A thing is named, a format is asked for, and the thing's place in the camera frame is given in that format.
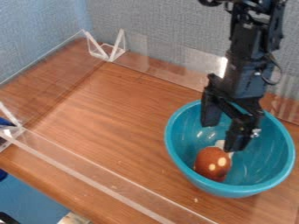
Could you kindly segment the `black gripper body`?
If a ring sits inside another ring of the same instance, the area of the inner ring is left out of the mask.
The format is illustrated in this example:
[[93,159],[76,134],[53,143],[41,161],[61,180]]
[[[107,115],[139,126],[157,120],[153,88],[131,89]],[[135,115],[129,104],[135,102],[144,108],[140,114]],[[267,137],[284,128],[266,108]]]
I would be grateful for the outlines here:
[[267,86],[276,84],[276,81],[271,80],[276,59],[271,53],[260,58],[241,58],[228,53],[227,59],[224,76],[208,74],[208,86],[203,93],[209,93],[219,99],[221,114],[225,114],[231,121],[243,115],[262,119],[264,112],[259,101]]

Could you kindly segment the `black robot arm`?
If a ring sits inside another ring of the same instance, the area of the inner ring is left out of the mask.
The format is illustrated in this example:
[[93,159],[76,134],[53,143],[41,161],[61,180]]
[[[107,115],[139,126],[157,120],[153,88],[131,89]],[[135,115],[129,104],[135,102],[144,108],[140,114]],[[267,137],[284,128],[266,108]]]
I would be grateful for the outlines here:
[[224,151],[245,149],[260,133],[264,110],[259,101],[268,86],[279,83],[272,72],[280,68],[274,51],[280,48],[287,0],[197,0],[223,6],[231,15],[229,49],[224,75],[208,75],[200,101],[200,124],[212,127],[223,115],[231,118]]

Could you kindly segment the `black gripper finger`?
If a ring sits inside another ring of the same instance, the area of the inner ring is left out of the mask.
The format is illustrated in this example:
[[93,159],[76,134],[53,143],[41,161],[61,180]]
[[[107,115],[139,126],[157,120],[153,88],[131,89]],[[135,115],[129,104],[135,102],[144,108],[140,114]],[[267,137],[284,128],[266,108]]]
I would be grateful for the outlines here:
[[221,109],[219,99],[209,93],[204,93],[200,101],[200,124],[203,127],[216,126],[220,122]]
[[225,134],[224,151],[243,151],[252,138],[260,134],[260,119],[252,115],[233,118]]

